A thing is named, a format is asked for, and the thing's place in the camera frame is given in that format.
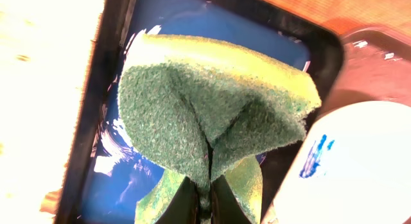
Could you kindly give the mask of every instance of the blue paint smear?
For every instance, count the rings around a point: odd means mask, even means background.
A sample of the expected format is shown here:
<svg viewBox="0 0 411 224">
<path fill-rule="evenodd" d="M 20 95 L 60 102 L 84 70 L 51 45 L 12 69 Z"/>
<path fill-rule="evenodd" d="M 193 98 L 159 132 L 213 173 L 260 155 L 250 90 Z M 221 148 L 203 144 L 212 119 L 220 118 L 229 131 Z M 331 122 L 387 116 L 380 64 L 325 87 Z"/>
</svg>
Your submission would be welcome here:
<svg viewBox="0 0 411 224">
<path fill-rule="evenodd" d="M 327 150 L 331 150 L 331 147 L 333 147 L 333 144 L 334 144 L 334 140 L 332 140 L 332 141 L 328 144 Z"/>
<path fill-rule="evenodd" d="M 311 176 L 313 176 L 316 172 L 317 172 L 317 168 L 320 166 L 320 160 L 321 160 L 321 156 L 323 154 L 323 145 L 327 140 L 327 135 L 323 135 L 321 138 L 320 143 L 317 145 L 316 148 L 315 144 L 316 142 L 314 142 L 313 146 L 311 147 L 311 150 L 307 156 L 307 160 L 304 164 L 304 167 L 302 168 L 302 170 L 300 171 L 299 176 L 301 178 L 309 178 Z M 327 145 L 327 151 L 331 150 L 333 144 L 334 144 L 335 140 L 332 140 L 329 142 L 329 144 Z"/>
</svg>

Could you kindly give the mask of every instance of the plastic tray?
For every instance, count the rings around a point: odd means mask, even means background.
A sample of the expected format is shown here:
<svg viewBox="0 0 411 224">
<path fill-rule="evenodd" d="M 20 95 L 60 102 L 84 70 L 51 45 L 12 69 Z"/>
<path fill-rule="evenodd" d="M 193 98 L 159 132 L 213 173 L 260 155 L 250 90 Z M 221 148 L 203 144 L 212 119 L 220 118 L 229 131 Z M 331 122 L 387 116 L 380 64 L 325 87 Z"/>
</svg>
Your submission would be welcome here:
<svg viewBox="0 0 411 224">
<path fill-rule="evenodd" d="M 228 41 L 234 43 L 244 42 L 244 40 L 246 40 L 248 44 L 238 44 L 248 46 L 251 49 L 256 49 L 267 55 L 270 55 L 270 51 L 276 52 L 276 50 L 279 50 L 275 45 L 283 44 L 281 47 L 284 49 L 289 42 L 298 43 L 301 41 L 299 50 L 303 53 L 302 58 L 296 58 L 296 56 L 299 55 L 296 55 L 295 53 L 290 55 L 289 51 L 281 49 L 281 51 L 272 53 L 271 56 L 300 69 L 304 67 L 305 61 L 309 59 L 311 63 L 308 72 L 311 74 L 311 77 L 317 85 L 320 97 L 324 99 L 327 96 L 327 93 L 341 68 L 343 60 L 342 46 L 340 45 L 338 38 L 330 31 L 326 31 L 260 0 L 193 0 L 188 3 L 178 0 L 165 0 L 164 3 L 175 3 L 179 4 L 180 7 L 190 7 L 193 6 L 195 1 L 201 2 L 200 6 L 206 1 L 211 1 L 213 4 L 217 4 L 228 11 L 232 11 L 236 15 L 240 15 L 241 17 L 258 23 L 261 26 L 261 30 L 265 30 L 264 32 L 268 30 L 270 30 L 270 32 L 279 31 L 284 37 L 276 35 L 277 38 L 275 38 L 273 36 L 272 38 L 276 41 L 270 43 L 267 42 L 267 40 L 260 41 L 259 36 L 248 37 L 243 35 L 240 38 L 237 37 L 237 39 L 232 39 L 232 37 L 230 38 L 230 33 L 222 34 L 221 31 L 208 34 L 187 33 L 187 35 L 203 35 L 215 39 L 228 39 Z M 150 3 L 152 5 L 153 2 L 158 4 L 159 0 L 137 0 L 135 12 L 145 8 L 144 10 L 146 13 L 152 15 L 157 14 L 158 12 L 155 11 L 155 8 L 150 6 Z M 198 9 L 199 11 L 191 11 L 191 15 L 193 15 L 193 13 L 201 13 L 201 7 Z M 177 18 L 184 20 L 188 15 L 190 14 L 179 15 Z M 204 22 L 204 20 L 208 22 L 208 25 L 213 25 L 213 22 L 215 22 L 210 17 L 203 17 L 202 21 Z M 147 27 L 150 29 L 152 26 L 157 25 L 155 20 L 152 20 L 151 22 L 152 24 L 150 24 L 149 19 L 146 21 L 142 18 L 136 19 L 130 25 L 130 32 L 126 40 L 131 37 L 133 32 L 138 31 L 139 28 Z M 216 22 L 214 25 L 221 26 L 221 23 Z M 163 30 L 165 33 L 183 34 L 181 32 L 181 27 L 168 26 L 167 28 L 168 30 Z M 111 51 L 106 54 L 111 60 L 116 59 L 113 57 L 113 55 L 116 54 L 119 56 L 118 60 L 122 61 L 121 55 L 123 50 L 124 49 L 119 48 L 117 52 Z M 126 218 L 121 220 L 121 217 L 117 217 L 117 219 L 113 220 L 108 216 L 97 221 L 87 221 L 82 216 L 85 207 L 83 201 L 86 200 L 88 195 L 87 191 L 91 189 L 92 184 L 90 180 L 87 180 L 87 175 L 90 175 L 92 171 L 91 169 L 93 169 L 93 158 L 95 157 L 95 154 L 97 154 L 95 151 L 92 151 L 93 141 L 95 144 L 98 143 L 97 140 L 99 137 L 98 135 L 96 136 L 96 131 L 98 128 L 101 128 L 101 124 L 100 126 L 98 125 L 98 120 L 104 119 L 104 112 L 99 113 L 99 111 L 101 111 L 102 105 L 107 100 L 107 88 L 110 87 L 110 79 L 116 78 L 115 74 L 117 74 L 114 66 L 111 66 L 112 69 L 107 69 L 104 68 L 103 65 L 104 61 L 101 61 L 100 59 L 99 62 L 94 63 L 92 68 L 85 95 L 85 104 L 83 106 L 82 116 L 74 142 L 73 152 L 70 156 L 70 163 L 64 184 L 64 191 L 62 193 L 62 201 L 56 217 L 56 223 L 130 222 L 130 220 Z M 309 116 L 307 122 L 308 128 L 312 124 L 314 118 L 315 114 Z M 290 167 L 299 146 L 300 143 L 287 148 L 271 151 L 267 153 L 266 156 L 261 157 L 260 161 L 265 157 L 265 160 L 261 165 L 264 178 L 262 216 L 274 197 L 277 188 L 281 184 L 286 171 Z M 219 194 L 218 199 L 216 199 L 216 196 L 213 196 L 214 205 L 219 207 L 215 207 L 213 221 L 215 223 L 247 223 L 247 219 L 242 214 L 238 204 L 235 201 L 230 200 L 231 198 L 234 198 L 231 192 L 224 190 L 226 183 L 225 179 L 221 178 L 213 184 L 213 194 Z M 197 198 L 195 196 L 195 187 L 192 182 L 186 179 L 173 199 L 172 204 L 158 223 L 195 223 L 198 221 L 198 218 L 196 217 L 196 208 Z"/>
<path fill-rule="evenodd" d="M 367 26 L 348 32 L 342 42 L 346 61 L 320 116 L 338 107 L 369 100 L 411 106 L 407 95 L 411 90 L 408 37 L 382 26 Z"/>
</svg>

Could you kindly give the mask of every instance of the black tray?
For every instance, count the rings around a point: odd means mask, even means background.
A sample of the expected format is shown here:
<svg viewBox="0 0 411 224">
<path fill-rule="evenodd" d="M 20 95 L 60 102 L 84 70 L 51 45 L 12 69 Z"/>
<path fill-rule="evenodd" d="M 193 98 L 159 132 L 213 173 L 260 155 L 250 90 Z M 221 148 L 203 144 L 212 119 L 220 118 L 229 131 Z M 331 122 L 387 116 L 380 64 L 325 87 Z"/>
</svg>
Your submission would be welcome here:
<svg viewBox="0 0 411 224">
<path fill-rule="evenodd" d="M 252 21 L 280 31 L 286 36 L 301 40 L 310 51 L 311 64 L 307 72 L 310 73 L 313 78 L 321 99 L 324 100 L 326 98 L 343 62 L 343 48 L 336 35 L 261 0 L 210 1 Z M 111 2 L 107 0 L 106 8 L 108 8 L 110 4 Z M 111 22 L 113 19 L 113 16 L 106 11 L 103 17 L 103 24 L 100 28 L 101 31 L 113 30 Z M 102 33 L 103 32 L 100 33 L 99 42 L 102 38 Z M 90 164 L 89 156 L 100 118 L 99 110 L 107 96 L 107 87 L 110 84 L 110 79 L 113 77 L 120 50 L 120 45 L 116 49 L 107 49 L 107 46 L 99 44 L 96 47 L 96 57 L 92 63 L 92 71 L 85 94 L 85 103 L 82 108 L 82 114 L 70 156 L 62 199 L 55 223 L 82 223 L 81 218 L 78 218 L 78 211 L 87 169 Z M 317 112 L 318 111 L 310 114 L 307 118 L 307 129 L 312 125 Z M 261 217 L 263 217 L 270 205 L 300 146 L 301 142 L 288 146 L 287 148 L 280 148 L 268 152 L 265 161 L 261 165 L 263 172 L 263 205 Z M 219 178 L 212 187 L 213 202 L 214 205 L 216 205 L 213 215 L 214 223 L 249 223 L 235 202 L 232 193 L 229 189 L 227 190 L 228 185 L 224 177 Z M 178 205 L 170 205 L 164 216 L 159 220 L 159 223 L 171 223 L 170 220 L 173 220 L 173 223 L 197 222 L 198 218 L 196 215 L 191 215 L 192 210 L 195 210 L 195 206 L 192 207 L 192 205 L 197 202 L 194 194 L 193 184 L 185 180 L 177 196 L 172 201 L 173 204 Z M 183 199 L 188 199 L 189 201 L 184 202 L 186 207 L 179 202 L 179 200 Z M 184 216 L 181 215 L 181 212 L 176 212 L 176 207 L 180 209 L 187 208 L 187 215 Z"/>
</svg>

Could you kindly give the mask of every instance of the white container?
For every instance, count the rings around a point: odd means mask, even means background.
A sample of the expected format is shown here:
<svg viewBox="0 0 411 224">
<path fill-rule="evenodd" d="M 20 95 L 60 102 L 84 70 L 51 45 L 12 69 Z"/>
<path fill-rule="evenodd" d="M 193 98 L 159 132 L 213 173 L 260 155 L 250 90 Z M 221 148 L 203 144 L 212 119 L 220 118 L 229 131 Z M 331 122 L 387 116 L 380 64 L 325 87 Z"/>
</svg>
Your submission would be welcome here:
<svg viewBox="0 0 411 224">
<path fill-rule="evenodd" d="M 411 217 L 411 107 L 368 101 L 312 126 L 274 198 L 279 224 L 400 224 Z"/>
</svg>

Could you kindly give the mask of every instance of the blue paint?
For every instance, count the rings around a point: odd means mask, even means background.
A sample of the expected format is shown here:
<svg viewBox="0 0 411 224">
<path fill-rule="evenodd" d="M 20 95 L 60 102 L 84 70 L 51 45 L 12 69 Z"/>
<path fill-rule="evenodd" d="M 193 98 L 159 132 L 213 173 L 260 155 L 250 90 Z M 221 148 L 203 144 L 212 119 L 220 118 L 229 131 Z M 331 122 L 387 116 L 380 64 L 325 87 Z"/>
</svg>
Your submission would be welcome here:
<svg viewBox="0 0 411 224">
<path fill-rule="evenodd" d="M 334 144 L 334 140 L 332 140 L 332 141 L 328 144 L 327 149 L 328 149 L 328 150 L 331 150 L 331 147 L 333 147 L 333 144 Z"/>
<path fill-rule="evenodd" d="M 327 139 L 327 136 L 324 134 L 321 138 L 321 141 L 320 141 L 320 144 L 319 144 L 319 147 L 318 147 L 319 151 L 322 151 L 322 146 L 324 145 L 326 139 Z"/>
<path fill-rule="evenodd" d="M 323 154 L 323 145 L 327 140 L 327 135 L 323 135 L 321 137 L 320 143 L 315 148 L 316 142 L 314 142 L 313 146 L 311 147 L 310 152 L 308 153 L 307 160 L 304 164 L 304 167 L 300 171 L 299 176 L 301 178 L 309 178 L 312 177 L 316 172 L 317 168 L 320 166 L 321 156 Z M 327 145 L 326 151 L 331 150 L 335 140 L 332 140 Z"/>
<path fill-rule="evenodd" d="M 267 157 L 267 153 L 262 153 L 262 154 L 256 155 L 256 159 L 258 161 L 258 164 L 261 165 L 266 157 Z"/>
</svg>

